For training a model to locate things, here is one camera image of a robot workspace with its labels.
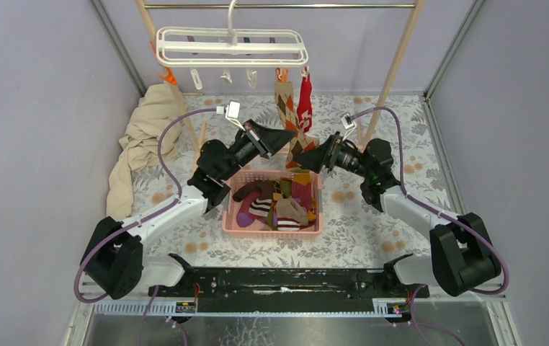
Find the maroon purple striped sock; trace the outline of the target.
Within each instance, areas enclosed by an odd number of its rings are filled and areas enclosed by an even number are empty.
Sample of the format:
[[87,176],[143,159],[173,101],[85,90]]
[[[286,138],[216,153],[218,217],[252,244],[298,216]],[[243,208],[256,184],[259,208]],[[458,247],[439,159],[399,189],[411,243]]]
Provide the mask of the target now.
[[292,180],[292,198],[307,211],[316,212],[318,180],[313,173],[296,174]]

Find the orange beige argyle sock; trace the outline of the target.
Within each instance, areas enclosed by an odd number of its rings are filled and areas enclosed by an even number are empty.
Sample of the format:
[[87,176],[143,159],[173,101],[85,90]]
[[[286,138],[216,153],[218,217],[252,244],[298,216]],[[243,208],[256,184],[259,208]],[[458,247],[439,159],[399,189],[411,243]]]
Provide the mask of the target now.
[[274,100],[280,121],[285,130],[292,130],[295,133],[289,142],[285,168],[290,172],[304,173],[308,170],[294,160],[294,155],[315,149],[319,146],[320,141],[300,129],[300,120],[294,107],[293,92],[291,82],[275,82]]

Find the grey maroon striped sock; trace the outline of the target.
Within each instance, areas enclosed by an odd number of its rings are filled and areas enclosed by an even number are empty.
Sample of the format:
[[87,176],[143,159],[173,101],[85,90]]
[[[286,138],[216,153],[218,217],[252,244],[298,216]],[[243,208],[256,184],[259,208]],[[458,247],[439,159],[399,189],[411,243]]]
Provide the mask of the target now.
[[308,211],[293,198],[277,201],[275,209],[278,231],[299,231],[309,224]]

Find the pink plastic basket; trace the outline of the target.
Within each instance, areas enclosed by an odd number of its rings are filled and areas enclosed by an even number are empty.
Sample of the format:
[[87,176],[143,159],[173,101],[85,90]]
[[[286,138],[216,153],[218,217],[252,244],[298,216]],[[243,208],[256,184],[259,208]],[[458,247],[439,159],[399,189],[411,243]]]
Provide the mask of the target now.
[[231,196],[228,198],[228,205],[223,209],[222,228],[228,235],[236,238],[271,238],[271,239],[302,239],[312,240],[321,234],[323,230],[323,206],[321,197],[321,178],[315,174],[318,180],[318,189],[316,191],[316,212],[308,211],[309,224],[299,231],[278,231],[276,228],[276,203],[273,201],[271,210],[266,218],[258,218],[249,227],[241,228],[236,223],[236,214],[240,208],[240,203],[234,202],[232,195],[242,186],[257,180],[277,180],[287,178],[293,180],[296,174],[283,171],[267,170],[243,170],[234,175],[229,185],[232,187]]

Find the dark brown striped sock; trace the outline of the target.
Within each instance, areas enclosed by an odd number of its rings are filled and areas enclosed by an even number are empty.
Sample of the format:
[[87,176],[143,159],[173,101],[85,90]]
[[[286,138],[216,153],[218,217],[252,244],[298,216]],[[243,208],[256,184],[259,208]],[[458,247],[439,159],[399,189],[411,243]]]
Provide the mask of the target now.
[[236,215],[245,226],[258,218],[266,218],[274,201],[277,183],[274,180],[257,180],[250,182],[232,195],[233,201],[241,206]]

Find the brown yellow argyle sock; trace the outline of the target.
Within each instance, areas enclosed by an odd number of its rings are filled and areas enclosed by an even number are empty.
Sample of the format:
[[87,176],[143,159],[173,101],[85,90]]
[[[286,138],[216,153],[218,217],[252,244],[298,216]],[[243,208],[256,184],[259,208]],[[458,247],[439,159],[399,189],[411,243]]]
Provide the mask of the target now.
[[291,198],[293,181],[291,179],[282,178],[277,180],[272,180],[273,186],[273,200],[278,201],[281,199]]

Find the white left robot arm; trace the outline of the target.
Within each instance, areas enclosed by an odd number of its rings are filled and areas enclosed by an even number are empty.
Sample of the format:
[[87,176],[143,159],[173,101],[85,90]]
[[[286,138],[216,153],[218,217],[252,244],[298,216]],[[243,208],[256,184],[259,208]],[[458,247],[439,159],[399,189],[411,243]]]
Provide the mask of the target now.
[[108,216],[96,226],[80,263],[104,296],[120,299],[137,287],[165,286],[175,296],[192,289],[188,265],[173,256],[146,254],[167,232],[220,205],[230,193],[227,181],[258,156],[268,159],[295,137],[295,131],[267,128],[253,120],[227,146],[219,140],[202,144],[197,168],[178,198],[169,198],[144,214],[124,221]]

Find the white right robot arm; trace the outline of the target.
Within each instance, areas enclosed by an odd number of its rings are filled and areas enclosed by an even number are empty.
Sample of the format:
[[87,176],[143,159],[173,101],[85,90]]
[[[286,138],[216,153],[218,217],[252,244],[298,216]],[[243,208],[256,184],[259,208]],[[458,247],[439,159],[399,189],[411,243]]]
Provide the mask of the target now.
[[365,202],[403,221],[429,241],[428,255],[407,254],[388,262],[383,290],[402,296],[411,285],[435,285],[451,296],[479,292],[480,285],[503,273],[483,220],[475,213],[448,214],[408,194],[392,171],[390,143],[376,138],[363,151],[338,133],[313,150],[296,154],[303,168],[319,173],[340,168],[363,179]]

